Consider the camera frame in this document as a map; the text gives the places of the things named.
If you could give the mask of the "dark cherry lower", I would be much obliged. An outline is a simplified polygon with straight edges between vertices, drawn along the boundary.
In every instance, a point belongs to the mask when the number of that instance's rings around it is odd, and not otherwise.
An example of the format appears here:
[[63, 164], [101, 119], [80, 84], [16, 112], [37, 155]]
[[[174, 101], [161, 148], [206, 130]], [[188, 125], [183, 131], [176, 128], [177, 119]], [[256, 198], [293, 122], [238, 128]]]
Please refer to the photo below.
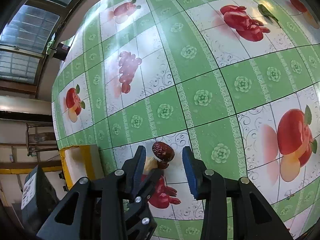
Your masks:
[[161, 170], [168, 168], [168, 166], [169, 166], [169, 163], [166, 161], [158, 161], [157, 162], [157, 167]]

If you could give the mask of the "white foam tray yellow rim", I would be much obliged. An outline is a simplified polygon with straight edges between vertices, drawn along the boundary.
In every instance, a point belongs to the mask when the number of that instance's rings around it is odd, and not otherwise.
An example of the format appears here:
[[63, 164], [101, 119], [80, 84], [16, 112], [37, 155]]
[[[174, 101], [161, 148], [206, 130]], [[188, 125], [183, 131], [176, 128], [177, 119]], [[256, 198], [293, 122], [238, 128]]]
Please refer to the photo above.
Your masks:
[[69, 190], [82, 177], [87, 177], [90, 180], [104, 177], [96, 144], [65, 147], [59, 151], [59, 154]]

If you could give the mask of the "black box on table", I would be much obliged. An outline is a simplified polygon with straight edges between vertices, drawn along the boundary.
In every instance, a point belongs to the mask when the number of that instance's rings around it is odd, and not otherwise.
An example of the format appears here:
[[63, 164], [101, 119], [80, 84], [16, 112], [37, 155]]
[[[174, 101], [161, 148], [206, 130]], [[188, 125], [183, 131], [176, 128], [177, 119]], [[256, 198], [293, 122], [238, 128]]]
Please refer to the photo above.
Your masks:
[[65, 61], [70, 50], [70, 46], [65, 45], [63, 43], [59, 43], [56, 48], [53, 48], [54, 54], [53, 58], [58, 59], [60, 61]]

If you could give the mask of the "green fruit-print tablecloth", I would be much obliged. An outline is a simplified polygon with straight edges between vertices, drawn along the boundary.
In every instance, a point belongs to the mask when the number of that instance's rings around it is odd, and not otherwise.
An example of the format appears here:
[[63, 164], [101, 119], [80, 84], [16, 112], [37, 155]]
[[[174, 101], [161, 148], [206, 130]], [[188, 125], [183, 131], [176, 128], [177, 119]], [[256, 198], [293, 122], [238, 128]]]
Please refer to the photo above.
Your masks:
[[101, 0], [53, 85], [59, 148], [96, 144], [105, 173], [174, 150], [149, 205], [155, 239], [199, 239], [182, 150], [247, 177], [291, 236], [319, 220], [319, 20], [301, 0]]

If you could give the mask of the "dark wooden chair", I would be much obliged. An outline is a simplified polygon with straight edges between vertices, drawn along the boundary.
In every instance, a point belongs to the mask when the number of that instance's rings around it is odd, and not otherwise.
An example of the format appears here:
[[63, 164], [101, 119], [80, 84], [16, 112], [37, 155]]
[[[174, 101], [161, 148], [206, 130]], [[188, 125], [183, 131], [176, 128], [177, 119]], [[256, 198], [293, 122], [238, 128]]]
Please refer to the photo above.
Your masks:
[[53, 124], [25, 124], [27, 156], [40, 152], [57, 151], [58, 145]]

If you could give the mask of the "green cloth on windowsill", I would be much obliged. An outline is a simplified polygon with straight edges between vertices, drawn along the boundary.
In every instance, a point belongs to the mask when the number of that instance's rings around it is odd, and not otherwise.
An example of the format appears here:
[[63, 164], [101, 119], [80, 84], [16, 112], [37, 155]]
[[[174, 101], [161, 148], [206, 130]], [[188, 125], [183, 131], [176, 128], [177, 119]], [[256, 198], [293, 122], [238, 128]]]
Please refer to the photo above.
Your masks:
[[48, 41], [46, 46], [46, 54], [50, 55], [52, 51], [56, 51], [56, 48], [54, 47], [55, 43], [55, 33], [53, 33], [51, 39]]

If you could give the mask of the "wrinkled red jujube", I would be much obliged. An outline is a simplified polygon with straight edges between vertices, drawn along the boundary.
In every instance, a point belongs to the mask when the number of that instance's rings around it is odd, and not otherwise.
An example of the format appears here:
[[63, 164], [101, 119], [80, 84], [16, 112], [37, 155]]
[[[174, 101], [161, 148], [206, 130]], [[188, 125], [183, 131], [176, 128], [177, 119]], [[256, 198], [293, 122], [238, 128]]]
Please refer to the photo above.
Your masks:
[[161, 161], [170, 162], [174, 159], [174, 150], [162, 141], [157, 141], [152, 146], [154, 155]]

